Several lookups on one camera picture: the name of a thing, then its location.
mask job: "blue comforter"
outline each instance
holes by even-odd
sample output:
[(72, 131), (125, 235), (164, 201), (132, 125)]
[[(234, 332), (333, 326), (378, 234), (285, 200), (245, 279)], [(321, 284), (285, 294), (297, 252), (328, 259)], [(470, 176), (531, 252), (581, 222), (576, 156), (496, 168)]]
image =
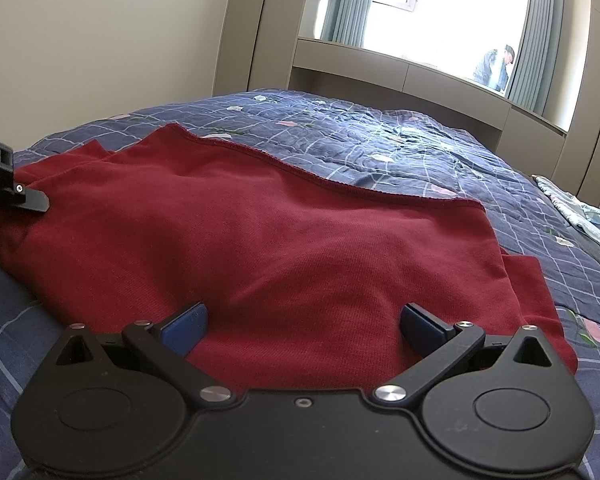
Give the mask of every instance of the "blue comforter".
[[(120, 150), (177, 122), (198, 136), (254, 148), (331, 180), (389, 193), (482, 202), (507, 251), (536, 256), (568, 341), (577, 379), (596, 412), (582, 470), (600, 480), (600, 265), (525, 177), (468, 133), (416, 112), (378, 111), (290, 91), (247, 92), (165, 105), (53, 134), (16, 154), (29, 164), (97, 139)], [(0, 480), (24, 463), (11, 439), (13, 405), (61, 327), (0, 268)]]

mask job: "person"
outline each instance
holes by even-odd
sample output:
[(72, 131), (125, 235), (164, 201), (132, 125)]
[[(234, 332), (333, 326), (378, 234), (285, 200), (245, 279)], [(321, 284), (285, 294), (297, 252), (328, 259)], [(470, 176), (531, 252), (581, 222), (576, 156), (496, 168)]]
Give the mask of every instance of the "person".
[(516, 59), (516, 53), (509, 45), (504, 47), (504, 57), (500, 63), (500, 75), (497, 82), (492, 82), (494, 69), (496, 69), (496, 58), (498, 51), (496, 48), (488, 51), (480, 60), (480, 63), (474, 69), (472, 79), (481, 85), (493, 88), (496, 92), (504, 93), (507, 83), (509, 82), (509, 74), (507, 73), (507, 65), (512, 64)]

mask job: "blue curtain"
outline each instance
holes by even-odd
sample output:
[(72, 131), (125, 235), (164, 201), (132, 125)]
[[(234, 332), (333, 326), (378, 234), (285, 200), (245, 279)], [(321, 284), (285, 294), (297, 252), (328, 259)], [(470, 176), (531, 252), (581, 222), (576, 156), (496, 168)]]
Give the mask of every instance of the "blue curtain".
[(517, 106), (544, 112), (554, 74), (564, 0), (529, 0), (526, 26), (508, 97)]
[(362, 46), (371, 0), (329, 0), (321, 39)]

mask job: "red sweatshirt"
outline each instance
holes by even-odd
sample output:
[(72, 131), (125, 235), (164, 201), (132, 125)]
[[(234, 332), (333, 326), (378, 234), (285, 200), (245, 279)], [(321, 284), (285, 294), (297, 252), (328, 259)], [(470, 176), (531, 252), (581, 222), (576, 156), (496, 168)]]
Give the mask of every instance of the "red sweatshirt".
[(187, 359), (238, 392), (382, 384), (417, 359), (398, 330), (412, 301), (491, 334), (536, 324), (576, 369), (538, 261), (503, 254), (478, 202), (331, 182), (176, 124), (16, 179), (51, 208), (0, 209), (9, 273), (95, 332), (203, 301), (208, 332)]

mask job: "dark jacket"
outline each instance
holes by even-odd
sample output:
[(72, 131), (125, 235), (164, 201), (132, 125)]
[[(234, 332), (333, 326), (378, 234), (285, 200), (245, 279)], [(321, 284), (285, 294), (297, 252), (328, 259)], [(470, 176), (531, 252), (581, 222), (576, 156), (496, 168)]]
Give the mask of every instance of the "dark jacket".
[[(495, 62), (496, 56), (498, 55), (498, 51), (496, 49), (488, 51), (480, 60), (480, 63), (474, 69), (474, 75), (472, 79), (481, 85), (489, 86), (489, 82), (491, 81), (492, 65)], [(507, 74), (507, 66), (502, 60), (500, 66), (500, 77), (498, 78), (498, 83), (495, 91), (500, 92), (507, 87), (507, 82), (509, 82), (509, 74)]]

